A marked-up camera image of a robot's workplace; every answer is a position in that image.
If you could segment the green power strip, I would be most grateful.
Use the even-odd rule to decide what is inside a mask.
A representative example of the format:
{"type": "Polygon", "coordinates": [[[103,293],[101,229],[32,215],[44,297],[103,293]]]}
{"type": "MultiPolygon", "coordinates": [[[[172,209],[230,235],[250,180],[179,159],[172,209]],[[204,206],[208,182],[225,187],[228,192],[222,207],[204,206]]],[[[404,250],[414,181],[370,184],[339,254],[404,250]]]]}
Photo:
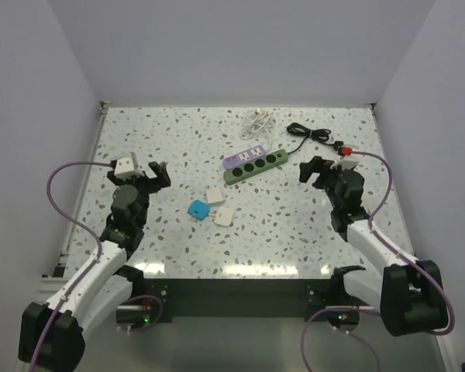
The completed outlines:
{"type": "Polygon", "coordinates": [[[223,173],[224,182],[233,185],[248,178],[262,174],[288,162],[288,152],[284,149],[274,151],[255,160],[228,169],[223,173]]]}

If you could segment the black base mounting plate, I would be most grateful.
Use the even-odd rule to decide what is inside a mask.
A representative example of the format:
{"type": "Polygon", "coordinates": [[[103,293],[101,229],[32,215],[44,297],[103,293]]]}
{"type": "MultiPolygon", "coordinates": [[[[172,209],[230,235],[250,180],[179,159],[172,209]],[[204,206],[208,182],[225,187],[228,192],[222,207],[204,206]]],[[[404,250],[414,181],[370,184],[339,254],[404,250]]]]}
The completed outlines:
{"type": "Polygon", "coordinates": [[[330,279],[146,279],[145,295],[163,303],[159,321],[177,317],[299,318],[325,307],[362,305],[330,279]]]}

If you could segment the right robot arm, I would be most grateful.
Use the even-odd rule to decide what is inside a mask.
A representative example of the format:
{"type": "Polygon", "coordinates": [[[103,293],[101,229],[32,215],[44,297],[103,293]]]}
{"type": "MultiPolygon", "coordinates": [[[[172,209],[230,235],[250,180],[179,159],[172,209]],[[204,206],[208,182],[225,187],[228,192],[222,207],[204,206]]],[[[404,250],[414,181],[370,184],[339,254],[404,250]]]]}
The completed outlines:
{"type": "Polygon", "coordinates": [[[443,290],[439,267],[419,260],[391,242],[374,223],[374,215],[362,204],[364,177],[357,161],[323,159],[315,156],[301,163],[299,180],[317,176],[313,187],[323,190],[332,206],[332,228],[359,250],[379,272],[379,281],[358,279],[361,267],[334,271],[329,293],[338,304],[359,298],[377,309],[393,336],[417,332],[442,335],[454,325],[452,305],[443,290]]]}

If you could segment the purple power strip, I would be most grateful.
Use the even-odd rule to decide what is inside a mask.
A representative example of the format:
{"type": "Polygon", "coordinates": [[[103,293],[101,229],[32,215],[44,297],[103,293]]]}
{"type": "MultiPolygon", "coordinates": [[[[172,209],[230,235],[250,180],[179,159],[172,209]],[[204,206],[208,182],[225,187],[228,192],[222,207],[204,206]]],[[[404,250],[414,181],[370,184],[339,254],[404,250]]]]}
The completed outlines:
{"type": "Polygon", "coordinates": [[[226,157],[222,164],[226,170],[232,169],[234,167],[238,167],[244,163],[247,163],[251,160],[255,160],[259,157],[262,157],[266,154],[266,150],[261,146],[255,146],[244,150],[243,152],[236,153],[232,156],[226,157]]]}

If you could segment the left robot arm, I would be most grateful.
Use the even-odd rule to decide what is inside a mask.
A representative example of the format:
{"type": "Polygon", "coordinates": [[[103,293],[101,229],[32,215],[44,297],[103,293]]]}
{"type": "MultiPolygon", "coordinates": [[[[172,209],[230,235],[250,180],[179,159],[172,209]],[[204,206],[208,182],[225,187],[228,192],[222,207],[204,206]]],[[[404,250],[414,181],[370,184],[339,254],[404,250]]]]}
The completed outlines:
{"type": "Polygon", "coordinates": [[[96,247],[57,292],[24,310],[18,358],[29,370],[75,370],[88,337],[119,305],[140,303],[150,309],[128,326],[128,332],[147,330],[161,320],[164,300],[147,293],[143,272],[127,265],[144,236],[150,195],[171,186],[165,163],[150,162],[148,166],[152,177],[139,169],[133,155],[106,165],[107,177],[116,189],[101,234],[70,219],[94,238],[96,247]]]}

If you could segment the white charger plug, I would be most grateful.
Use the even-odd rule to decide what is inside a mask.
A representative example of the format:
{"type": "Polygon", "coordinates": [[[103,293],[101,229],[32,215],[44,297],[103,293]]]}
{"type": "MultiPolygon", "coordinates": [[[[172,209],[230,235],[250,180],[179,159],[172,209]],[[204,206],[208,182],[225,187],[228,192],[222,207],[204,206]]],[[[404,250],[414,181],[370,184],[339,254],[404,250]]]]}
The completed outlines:
{"type": "Polygon", "coordinates": [[[234,210],[221,206],[219,207],[213,215],[213,222],[218,225],[218,226],[230,226],[232,221],[233,221],[233,216],[234,216],[234,210]]]}
{"type": "Polygon", "coordinates": [[[224,202],[222,191],[217,187],[208,188],[205,192],[205,196],[209,205],[224,202]]]}

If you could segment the blue charger plug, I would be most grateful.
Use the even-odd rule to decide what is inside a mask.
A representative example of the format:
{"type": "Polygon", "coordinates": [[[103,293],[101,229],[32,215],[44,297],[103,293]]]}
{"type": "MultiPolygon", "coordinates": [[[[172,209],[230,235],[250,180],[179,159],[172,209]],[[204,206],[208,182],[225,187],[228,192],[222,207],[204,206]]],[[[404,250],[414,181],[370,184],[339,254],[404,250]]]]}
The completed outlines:
{"type": "Polygon", "coordinates": [[[209,213],[210,207],[201,200],[194,200],[188,207],[188,214],[198,221],[204,220],[209,213]]]}

